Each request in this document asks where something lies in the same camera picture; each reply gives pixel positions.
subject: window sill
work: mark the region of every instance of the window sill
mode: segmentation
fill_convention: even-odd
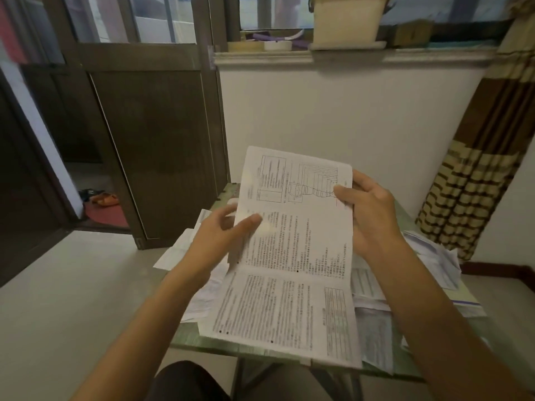
[[[389,49],[381,51],[295,51],[295,52],[220,52],[215,64],[231,66],[318,65],[325,63],[488,63],[498,48]]]

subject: table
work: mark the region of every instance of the table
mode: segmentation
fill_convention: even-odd
[[[239,184],[229,183],[224,191],[219,195],[217,201],[212,205],[212,210],[224,206],[231,197],[237,197],[239,194]],[[396,201],[396,216],[401,230],[412,230],[420,233],[418,227],[411,220],[410,216],[403,209],[403,207]],[[513,347],[511,340],[506,337],[498,326],[488,317],[470,318],[469,323],[474,331],[481,337],[488,340],[493,352],[506,364],[513,372],[515,377],[530,390],[535,391],[535,373],[532,371],[530,365],[518,354],[518,351]],[[384,371],[363,363],[361,370],[353,370],[346,367],[325,366],[312,362],[311,372],[318,379],[320,384],[325,388],[333,398],[335,396],[335,389],[332,388],[333,383],[330,382],[331,375],[326,375],[326,370],[334,374],[341,374],[351,372],[355,379],[353,382],[354,393],[356,396],[360,393],[358,383],[358,375],[371,375],[395,378],[399,380],[410,381],[424,381],[418,368],[416,367],[411,355],[401,349],[401,333],[393,326],[393,354],[394,354],[394,375],[390,376]],[[212,339],[199,336],[196,323],[181,323],[171,341],[171,347],[179,349],[194,350],[198,352],[208,352],[216,354],[224,354],[227,356],[234,356],[243,359],[254,359],[273,366],[280,364],[299,364],[302,360],[286,353],[275,352],[258,347],[240,345],[237,343],[225,342],[219,339]]]

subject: finger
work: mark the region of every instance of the finger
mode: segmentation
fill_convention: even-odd
[[[262,217],[260,214],[253,214],[241,220],[237,225],[234,226],[234,228],[229,230],[232,239],[236,239],[240,236],[244,236],[250,232],[253,232],[256,228],[258,228],[258,225],[260,225],[261,222]]]
[[[357,183],[364,191],[371,191],[378,184],[370,177],[358,170],[353,169],[353,181]]]
[[[343,185],[335,185],[333,188],[333,193],[336,195],[338,200],[350,202],[351,204],[357,203],[363,198],[364,195],[368,194],[364,191],[349,189]]]
[[[224,216],[232,214],[237,209],[237,202],[233,204],[227,204],[224,207],[218,208],[215,210],[212,215],[222,220]]]
[[[226,231],[234,226],[234,216],[225,216],[221,221],[221,229]]]

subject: red mat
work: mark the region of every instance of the red mat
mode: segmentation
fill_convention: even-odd
[[[128,228],[128,222],[126,222],[125,214],[120,204],[112,207],[101,207],[98,204],[84,202],[84,208],[86,215],[95,222]]]

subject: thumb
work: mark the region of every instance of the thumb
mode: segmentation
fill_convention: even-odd
[[[260,214],[253,214],[238,222],[234,228],[229,229],[228,231],[230,232],[232,239],[236,239],[253,232],[258,228],[258,225],[260,225],[261,222],[262,216]]]
[[[338,200],[349,202],[351,204],[357,203],[364,195],[368,194],[364,191],[350,189],[339,184],[334,186],[333,193]]]

